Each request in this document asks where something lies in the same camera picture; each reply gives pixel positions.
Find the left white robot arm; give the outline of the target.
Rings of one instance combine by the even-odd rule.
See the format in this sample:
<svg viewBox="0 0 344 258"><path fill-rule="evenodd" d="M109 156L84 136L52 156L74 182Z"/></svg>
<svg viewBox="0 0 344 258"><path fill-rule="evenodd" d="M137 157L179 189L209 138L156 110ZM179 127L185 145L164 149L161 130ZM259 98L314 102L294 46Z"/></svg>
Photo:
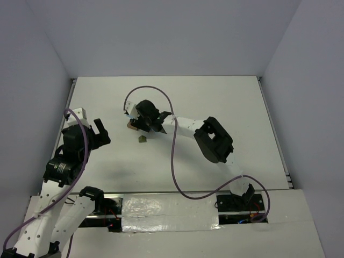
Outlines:
<svg viewBox="0 0 344 258"><path fill-rule="evenodd" d="M63 144L46 164L35 213L14 230L23 229L24 233L13 247L3 245L2 257L61 257L63 247L83 220L104 210L104 191L86 186L67 213L60 214L91 151L111 142L102 121L95 119L94 123L98 133L85 119L67 121L68 127L61 131Z"/></svg>

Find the dark red wood block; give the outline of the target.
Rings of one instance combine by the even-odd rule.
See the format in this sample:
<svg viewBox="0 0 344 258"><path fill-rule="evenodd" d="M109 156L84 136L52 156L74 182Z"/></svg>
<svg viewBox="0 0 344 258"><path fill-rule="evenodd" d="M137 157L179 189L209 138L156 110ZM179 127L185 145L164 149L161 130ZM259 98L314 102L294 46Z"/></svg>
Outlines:
<svg viewBox="0 0 344 258"><path fill-rule="evenodd" d="M138 131L139 129L137 127L135 127L134 125L132 125L132 123L129 121L127 123L127 128Z"/></svg>

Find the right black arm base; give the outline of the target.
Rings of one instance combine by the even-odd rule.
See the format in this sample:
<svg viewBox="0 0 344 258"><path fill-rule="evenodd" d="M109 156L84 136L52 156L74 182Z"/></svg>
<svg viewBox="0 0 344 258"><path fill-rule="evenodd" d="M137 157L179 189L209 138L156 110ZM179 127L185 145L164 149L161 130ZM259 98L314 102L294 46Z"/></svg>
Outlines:
<svg viewBox="0 0 344 258"><path fill-rule="evenodd" d="M241 204L233 195L217 195L215 207L219 212L258 212L264 211L264 203L260 194L254 194L247 204Z"/></svg>

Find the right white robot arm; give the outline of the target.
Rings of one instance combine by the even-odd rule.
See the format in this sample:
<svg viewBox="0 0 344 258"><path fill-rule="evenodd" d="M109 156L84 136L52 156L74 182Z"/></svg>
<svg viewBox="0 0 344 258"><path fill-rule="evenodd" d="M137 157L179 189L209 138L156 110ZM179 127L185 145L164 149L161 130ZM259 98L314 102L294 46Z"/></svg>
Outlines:
<svg viewBox="0 0 344 258"><path fill-rule="evenodd" d="M168 111L160 112L149 100L143 100L139 104L128 101L125 110L131 118L130 125L138 130L195 140L208 161L217 164L229 179L236 179L229 184L232 207L242 211L248 206L254 196L254 187L242 176L243 171L234 158L233 139L216 118L195 120L179 117Z"/></svg>

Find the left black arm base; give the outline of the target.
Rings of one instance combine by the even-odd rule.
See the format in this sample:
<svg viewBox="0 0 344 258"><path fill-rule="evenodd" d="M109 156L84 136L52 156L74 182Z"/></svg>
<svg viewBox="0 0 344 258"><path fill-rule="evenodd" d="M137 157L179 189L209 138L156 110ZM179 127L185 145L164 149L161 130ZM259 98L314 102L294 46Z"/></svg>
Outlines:
<svg viewBox="0 0 344 258"><path fill-rule="evenodd" d="M79 228L107 228L109 232L119 233L122 231L122 207L122 198L104 198L96 211L91 212Z"/></svg>

